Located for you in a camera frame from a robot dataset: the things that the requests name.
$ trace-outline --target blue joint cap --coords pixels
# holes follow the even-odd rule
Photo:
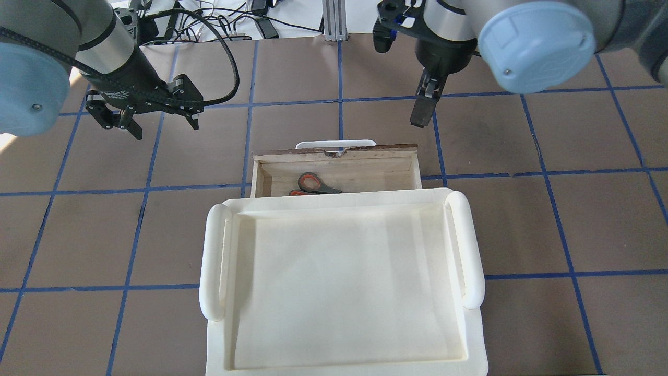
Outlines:
[[[0,133],[49,130],[69,92],[65,68],[33,48],[0,43]]]
[[[589,18],[576,7],[531,1],[492,17],[478,47],[499,85],[527,94],[575,76],[592,58],[596,40]]]

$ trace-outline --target white tray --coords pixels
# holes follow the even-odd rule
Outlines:
[[[483,296],[460,192],[229,200],[206,222],[206,374],[486,375]]]

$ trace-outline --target metal post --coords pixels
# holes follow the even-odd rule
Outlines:
[[[325,40],[348,40],[345,26],[345,0],[323,0],[323,25]]]

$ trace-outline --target white handle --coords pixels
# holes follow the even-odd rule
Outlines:
[[[302,141],[295,146],[295,149],[374,147],[375,145],[376,143],[373,140]]]
[[[462,192],[449,194],[444,205],[446,209],[450,208],[452,211],[457,245],[462,261],[462,272],[464,273],[462,303],[468,309],[476,309],[480,307],[485,297],[485,275],[482,271],[471,207]]]
[[[231,210],[221,203],[212,207],[206,217],[200,276],[200,308],[204,317],[211,321],[220,321],[225,317],[224,300],[220,297],[222,253],[232,235],[231,227]]]

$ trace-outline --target orange and black scissors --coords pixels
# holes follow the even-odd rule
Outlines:
[[[324,195],[328,193],[341,193],[342,190],[332,188],[323,183],[322,179],[314,173],[303,173],[297,179],[297,186],[299,189],[290,191],[290,196],[305,196],[305,195]]]

